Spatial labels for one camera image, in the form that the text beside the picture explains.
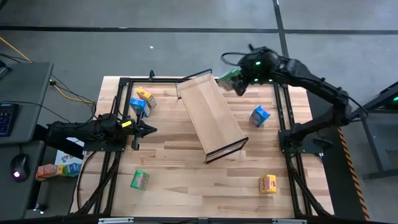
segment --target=computer mouse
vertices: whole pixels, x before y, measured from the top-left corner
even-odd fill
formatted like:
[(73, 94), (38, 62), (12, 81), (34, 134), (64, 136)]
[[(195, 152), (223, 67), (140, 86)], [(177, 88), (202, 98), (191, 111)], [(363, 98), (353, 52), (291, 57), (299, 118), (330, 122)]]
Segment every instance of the computer mouse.
[(16, 182), (23, 182), (29, 177), (29, 158), (27, 154), (18, 154), (11, 161), (11, 176)]

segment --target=yellow cable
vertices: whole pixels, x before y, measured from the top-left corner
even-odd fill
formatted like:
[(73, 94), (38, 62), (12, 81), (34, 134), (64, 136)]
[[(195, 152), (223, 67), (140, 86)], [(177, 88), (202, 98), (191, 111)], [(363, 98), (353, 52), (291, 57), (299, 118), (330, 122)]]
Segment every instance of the yellow cable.
[[(4, 40), (2, 37), (0, 37), (0, 40), (2, 40), (5, 44), (7, 44), (10, 48), (14, 49), (17, 53), (19, 53), (24, 59), (28, 60), (30, 63), (32, 63), (32, 61), (26, 57), (22, 52), (20, 52), (18, 49), (16, 49), (14, 46), (12, 46), (9, 42), (7, 42), (6, 40)], [(93, 104), (94, 102), (92, 101), (88, 101), (88, 100), (81, 100), (81, 99), (76, 99), (76, 98), (72, 98), (70, 96), (67, 96), (66, 94), (64, 94), (59, 88), (58, 86), (54, 85), (54, 87), (58, 90), (58, 92), (60, 92), (60, 94), (65, 97), (68, 100), (73, 100), (73, 101), (77, 101), (77, 102), (83, 102), (83, 103), (91, 103)]]

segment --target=butcher block tabletop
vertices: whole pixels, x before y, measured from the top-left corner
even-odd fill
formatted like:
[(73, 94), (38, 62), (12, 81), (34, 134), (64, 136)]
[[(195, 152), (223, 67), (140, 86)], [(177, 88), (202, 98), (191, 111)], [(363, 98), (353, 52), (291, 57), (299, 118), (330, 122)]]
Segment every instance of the butcher block tabletop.
[[(118, 90), (120, 77), (104, 77), (96, 114), (109, 113)], [(154, 94), (157, 105), (144, 121), (155, 128), (140, 139), (139, 151), (131, 149), (132, 137), (122, 153), (111, 215), (114, 217), (224, 217), (224, 218), (293, 218), (285, 157), (280, 152), (277, 132), (280, 129), (274, 87), (249, 86), (243, 96), (220, 87), (236, 121), (249, 141), (242, 150), (205, 164), (205, 152), (174, 83), (135, 83)], [(294, 118), (311, 120), (307, 92), (289, 87)], [(271, 115), (256, 128), (249, 117), (256, 105)], [(130, 108), (129, 115), (135, 119)], [(104, 153), (97, 152), (81, 176), (81, 204), (98, 186)], [(330, 213), (333, 213), (322, 161), (313, 154), (302, 154), (308, 188)], [(137, 169), (150, 175), (145, 191), (130, 187)], [(276, 175), (277, 193), (260, 194), (259, 178)], [(297, 186), (300, 208), (303, 198)], [(106, 205), (105, 188), (101, 211)], [(71, 212), (77, 210), (76, 191)]]

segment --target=keyboard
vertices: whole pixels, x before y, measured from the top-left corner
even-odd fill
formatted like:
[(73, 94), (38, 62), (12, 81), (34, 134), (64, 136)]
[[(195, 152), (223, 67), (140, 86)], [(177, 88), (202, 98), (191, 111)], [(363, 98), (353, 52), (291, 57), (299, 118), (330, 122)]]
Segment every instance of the keyboard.
[(0, 137), (8, 137), (11, 135), (15, 118), (18, 114), (18, 104), (1, 104), (0, 105)]

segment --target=concrete floor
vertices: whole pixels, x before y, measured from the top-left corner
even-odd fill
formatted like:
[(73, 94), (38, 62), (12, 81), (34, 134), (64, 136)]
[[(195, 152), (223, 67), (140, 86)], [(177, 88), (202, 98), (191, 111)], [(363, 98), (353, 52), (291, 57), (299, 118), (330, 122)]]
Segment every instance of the concrete floor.
[[(395, 0), (275, 2), (285, 29), (398, 29)], [(31, 60), (53, 62), (55, 76), (92, 100), (97, 99), (105, 75), (147, 75), (152, 69), (158, 75), (184, 76), (207, 68), (221, 75), (230, 69), (219, 59), (223, 52), (245, 52), (252, 43), (282, 53), (278, 34), (255, 33), (259, 31), (255, 29), (278, 28), (272, 0), (12, 0), (0, 12), (0, 24), (240, 29), (239, 33), (0, 31)], [(342, 86), (360, 103), (397, 81), (398, 35), (286, 34), (286, 42), (290, 57)], [(0, 52), (17, 56), (4, 44)], [(44, 105), (70, 120), (90, 117), (86, 105), (64, 99), (53, 88)], [(41, 124), (55, 120), (42, 111)], [(351, 124), (343, 131), (358, 177), (376, 171), (369, 148), (359, 140), (364, 139), (361, 125)], [(397, 222), (398, 177), (359, 181), (371, 220)]]

